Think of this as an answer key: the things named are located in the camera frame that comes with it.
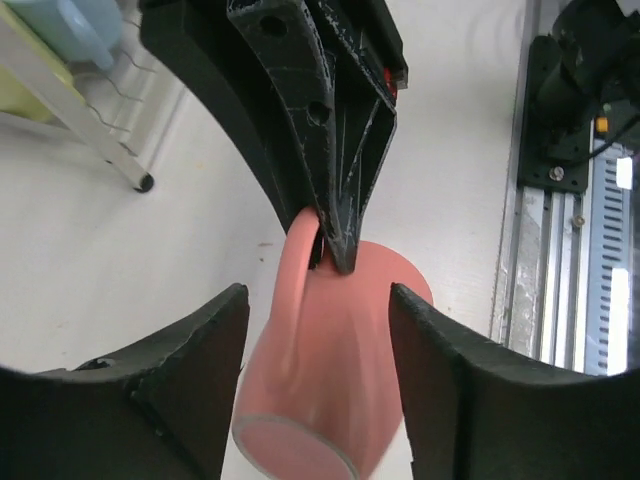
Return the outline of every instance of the screw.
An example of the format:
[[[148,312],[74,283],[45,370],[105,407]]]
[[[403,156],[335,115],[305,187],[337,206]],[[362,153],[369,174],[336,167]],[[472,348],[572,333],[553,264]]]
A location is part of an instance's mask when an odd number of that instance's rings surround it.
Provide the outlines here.
[[[587,220],[582,215],[576,215],[573,217],[573,226],[576,228],[580,228],[587,223]]]
[[[553,167],[549,170],[549,178],[554,182],[560,182],[564,178],[564,168],[562,167]]]

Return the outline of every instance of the screw hole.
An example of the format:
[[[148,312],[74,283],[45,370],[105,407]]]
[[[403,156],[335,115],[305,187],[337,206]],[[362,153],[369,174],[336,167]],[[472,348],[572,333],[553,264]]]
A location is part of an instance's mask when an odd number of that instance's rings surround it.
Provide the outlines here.
[[[272,37],[284,37],[287,34],[287,25],[278,17],[271,15],[260,20],[260,28],[266,35]]]
[[[311,102],[307,106],[307,114],[316,125],[324,125],[331,116],[331,109],[320,102]]]
[[[115,364],[115,360],[110,358],[95,358],[83,363],[76,370],[100,370],[102,368],[113,367]]]

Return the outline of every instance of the mug handle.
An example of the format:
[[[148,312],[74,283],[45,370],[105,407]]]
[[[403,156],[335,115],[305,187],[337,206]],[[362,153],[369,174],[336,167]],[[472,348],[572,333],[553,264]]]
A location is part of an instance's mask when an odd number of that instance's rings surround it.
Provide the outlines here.
[[[282,249],[273,291],[270,321],[276,342],[284,342],[278,353],[282,378],[294,374],[297,364],[298,322],[304,300],[311,251],[320,228],[315,210],[307,207],[294,219]]]
[[[99,69],[109,70],[113,66],[113,56],[78,7],[72,0],[58,0],[57,7],[78,42],[91,52],[91,60]]]

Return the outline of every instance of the cable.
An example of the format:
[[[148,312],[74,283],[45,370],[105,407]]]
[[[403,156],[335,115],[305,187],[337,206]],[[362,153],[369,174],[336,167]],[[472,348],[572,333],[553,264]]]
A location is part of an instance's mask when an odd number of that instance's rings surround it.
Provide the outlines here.
[[[608,150],[614,143],[620,140],[620,138],[625,133],[627,133],[629,130],[635,127],[638,122],[640,122],[640,115],[634,115],[633,117],[631,117],[629,120],[625,122],[625,124],[622,127],[620,127],[620,130],[618,130],[613,137],[611,137],[604,144],[600,145],[593,152],[591,152],[589,156],[583,160],[583,162],[588,162],[592,158],[597,157],[598,155],[603,153],[605,150]]]

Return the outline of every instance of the mug rim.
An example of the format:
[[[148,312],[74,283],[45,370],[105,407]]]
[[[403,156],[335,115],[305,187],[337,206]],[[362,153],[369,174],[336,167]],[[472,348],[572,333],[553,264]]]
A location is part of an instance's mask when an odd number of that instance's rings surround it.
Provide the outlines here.
[[[242,430],[244,430],[244,428],[248,426],[250,423],[255,421],[279,423],[282,425],[286,425],[288,427],[298,429],[301,432],[305,433],[306,435],[309,435],[311,438],[321,443],[322,445],[324,445],[325,447],[327,447],[329,450],[331,450],[333,453],[337,455],[337,457],[342,461],[343,465],[346,467],[347,472],[350,475],[350,480],[359,480],[360,476],[358,474],[358,471],[355,465],[353,464],[353,462],[351,461],[351,459],[349,458],[349,456],[345,452],[343,452],[340,448],[338,448],[338,446],[335,445],[333,442],[323,437],[322,435],[319,435],[317,432],[314,432],[312,429],[310,429],[306,425],[296,422],[295,420],[291,420],[290,418],[282,417],[280,415],[262,414],[262,413],[243,415],[242,417],[235,419],[235,421],[233,422],[233,425],[231,427],[231,436],[233,437],[233,440],[236,446],[238,447],[238,450],[240,450],[240,453],[244,455],[244,457],[249,461],[249,463],[251,463],[251,465],[256,470],[258,470],[263,475],[267,476],[269,479],[280,480],[277,477],[274,477],[271,473],[267,472],[258,463],[258,461],[253,457],[253,455],[251,455],[251,453],[245,447],[244,442],[240,438],[240,434],[242,433]]]

